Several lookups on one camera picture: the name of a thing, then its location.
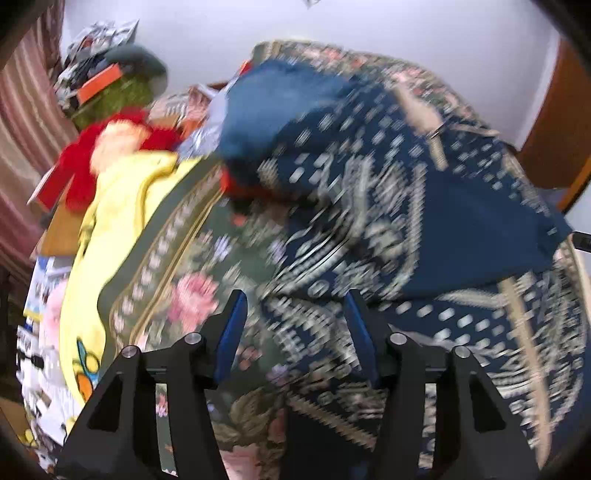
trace metal screw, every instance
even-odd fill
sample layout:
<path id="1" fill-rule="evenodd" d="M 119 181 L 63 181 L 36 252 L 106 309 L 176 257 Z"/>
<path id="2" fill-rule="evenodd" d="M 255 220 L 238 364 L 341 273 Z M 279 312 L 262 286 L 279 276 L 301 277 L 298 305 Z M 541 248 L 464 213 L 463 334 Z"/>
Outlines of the metal screw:
<path id="1" fill-rule="evenodd" d="M 404 345 L 406 343 L 406 336 L 404 336 L 402 333 L 393 333 L 392 335 L 390 335 L 390 341 L 394 344 L 394 345 Z"/>
<path id="2" fill-rule="evenodd" d="M 123 350 L 121 350 L 121 355 L 123 355 L 125 358 L 131 358 L 136 353 L 138 353 L 138 350 L 139 348 L 137 348 L 135 345 L 128 345 L 123 348 Z"/>
<path id="3" fill-rule="evenodd" d="M 470 356 L 470 350 L 468 350 L 468 348 L 465 346 L 458 346 L 454 351 L 460 358 L 468 358 Z"/>
<path id="4" fill-rule="evenodd" d="M 197 332 L 188 333 L 184 338 L 185 342 L 187 342 L 189 345 L 195 345 L 201 341 L 201 335 L 199 335 Z"/>

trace yellow blanket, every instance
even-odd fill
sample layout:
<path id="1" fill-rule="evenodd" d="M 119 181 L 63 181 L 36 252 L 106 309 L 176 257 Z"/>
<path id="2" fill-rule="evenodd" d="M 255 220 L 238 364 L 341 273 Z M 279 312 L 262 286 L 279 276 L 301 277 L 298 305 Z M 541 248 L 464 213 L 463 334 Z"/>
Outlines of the yellow blanket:
<path id="1" fill-rule="evenodd" d="M 176 165 L 177 155 L 140 151 L 98 178 L 96 196 L 80 228 L 79 247 L 60 319 L 60 363 L 82 405 L 91 395 L 105 348 L 96 303 L 166 195 L 199 159 Z"/>

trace clutter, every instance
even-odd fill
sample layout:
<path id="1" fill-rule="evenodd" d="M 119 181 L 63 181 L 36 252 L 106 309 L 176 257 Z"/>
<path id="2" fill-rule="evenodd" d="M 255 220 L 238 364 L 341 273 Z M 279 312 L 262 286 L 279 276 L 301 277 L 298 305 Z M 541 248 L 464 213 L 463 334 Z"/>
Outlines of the clutter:
<path id="1" fill-rule="evenodd" d="M 179 119 L 180 115 L 178 113 L 172 113 L 171 115 L 150 119 L 150 123 L 158 128 L 176 128 Z"/>
<path id="2" fill-rule="evenodd" d="M 22 313 L 24 316 L 41 321 L 51 292 L 69 276 L 73 262 L 73 257 L 37 257 Z"/>
<path id="3" fill-rule="evenodd" d="M 121 69 L 117 64 L 105 68 L 78 89 L 76 93 L 78 102 L 82 105 L 122 76 Z"/>
<path id="4" fill-rule="evenodd" d="M 90 156 L 90 171 L 94 175 L 106 171 L 114 161 L 139 150 L 150 131 L 128 120 L 110 121 L 95 142 Z"/>
<path id="5" fill-rule="evenodd" d="M 40 240 L 37 254 L 42 257 L 74 257 L 78 250 L 78 232 L 84 212 L 66 208 L 66 192 L 56 204 L 56 211 Z"/>
<path id="6" fill-rule="evenodd" d="M 17 329 L 17 379 L 30 425 L 19 439 L 50 469 L 64 443 L 65 425 L 80 408 L 65 388 L 56 349 L 41 346 L 36 335 L 22 327 Z"/>
<path id="7" fill-rule="evenodd" d="M 60 347 L 60 315 L 61 305 L 66 295 L 67 280 L 62 280 L 49 294 L 43 321 L 39 325 L 39 347 L 50 347 L 59 350 Z"/>
<path id="8" fill-rule="evenodd" d="M 110 122 L 125 120 L 134 125 L 143 126 L 148 132 L 148 136 L 140 142 L 139 150 L 172 150 L 180 141 L 178 134 L 172 129 L 152 127 L 147 123 L 146 117 L 146 112 L 129 110 L 87 127 L 76 142 L 71 143 L 62 151 L 56 166 L 40 189 L 38 197 L 42 196 L 46 204 L 51 201 L 55 203 L 67 186 L 64 199 L 65 207 L 71 212 L 84 212 L 88 208 L 96 190 L 96 174 L 90 168 L 91 158 L 99 136 Z M 115 155 L 109 162 L 118 158 L 116 149 L 121 145 L 120 143 L 117 145 L 118 147 L 113 147 L 115 150 L 108 150 Z"/>
<path id="9" fill-rule="evenodd" d="M 107 85 L 84 105 L 71 112 L 79 131 L 125 109 L 141 109 L 154 98 L 150 82 L 142 77 L 121 77 Z"/>
<path id="10" fill-rule="evenodd" d="M 70 101 L 87 80 L 88 74 L 103 59 L 110 48 L 127 43 L 138 21 L 127 22 L 116 28 L 114 22 L 97 22 L 85 28 L 68 46 L 66 68 L 58 77 L 54 90 L 62 109 L 70 108 Z"/>
<path id="11" fill-rule="evenodd" d="M 147 145 L 150 142 L 152 146 L 159 143 L 155 136 L 145 140 Z M 100 291 L 158 205 L 198 163 L 177 164 L 176 154 L 166 151 L 138 151 L 120 157 L 98 175 L 96 196 L 80 227 L 60 317 L 60 361 L 68 388 L 80 405 L 97 383 L 105 348 L 105 331 L 96 310 Z"/>
<path id="12" fill-rule="evenodd" d="M 189 89 L 187 113 L 180 125 L 183 139 L 186 139 L 193 131 L 203 125 L 210 101 L 211 98 L 201 92 L 198 87 L 192 86 Z"/>
<path id="13" fill-rule="evenodd" d="M 207 108 L 206 119 L 203 126 L 193 131 L 186 140 L 178 146 L 179 159 L 208 155 L 213 152 L 219 143 L 222 133 L 222 124 L 226 118 L 226 106 L 228 104 L 228 91 L 234 85 L 233 79 L 215 96 Z"/>
<path id="14" fill-rule="evenodd" d="M 166 75 L 166 67 L 152 52 L 132 43 L 120 44 L 105 52 L 105 66 L 123 66 L 127 75 L 155 78 Z"/>

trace red fuzzy fabric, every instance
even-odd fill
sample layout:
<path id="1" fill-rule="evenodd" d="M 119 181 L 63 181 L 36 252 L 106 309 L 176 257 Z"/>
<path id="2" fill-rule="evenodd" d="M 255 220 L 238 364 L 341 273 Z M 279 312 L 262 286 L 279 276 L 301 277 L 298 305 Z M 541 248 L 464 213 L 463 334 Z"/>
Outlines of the red fuzzy fabric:
<path id="1" fill-rule="evenodd" d="M 220 179 L 222 192 L 235 199 L 274 199 L 281 200 L 281 196 L 263 187 L 242 187 L 230 176 L 226 167 L 222 167 L 222 178 Z"/>
<path id="2" fill-rule="evenodd" d="M 72 176 L 72 182 L 66 194 L 68 210 L 84 212 L 95 198 L 96 176 L 90 171 L 90 157 L 95 149 L 96 140 L 109 122 L 128 120 L 146 127 L 150 131 L 150 136 L 141 144 L 140 150 L 172 150 L 180 142 L 181 138 L 175 130 L 148 125 L 147 116 L 148 112 L 143 110 L 116 113 L 107 120 L 85 128 L 78 140 L 61 152 L 55 168 L 61 168 Z"/>

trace orange box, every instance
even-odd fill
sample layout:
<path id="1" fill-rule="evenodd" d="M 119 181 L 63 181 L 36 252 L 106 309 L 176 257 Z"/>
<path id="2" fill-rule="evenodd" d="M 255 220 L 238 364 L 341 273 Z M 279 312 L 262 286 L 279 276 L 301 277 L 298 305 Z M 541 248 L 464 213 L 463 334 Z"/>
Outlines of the orange box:
<path id="1" fill-rule="evenodd" d="M 94 97 L 102 89 L 108 87 L 115 80 L 119 80 L 122 76 L 123 74 L 121 73 L 119 65 L 115 63 L 108 66 L 78 89 L 78 93 L 76 94 L 78 101 L 82 105 L 84 102 L 87 102 L 92 97 Z"/>

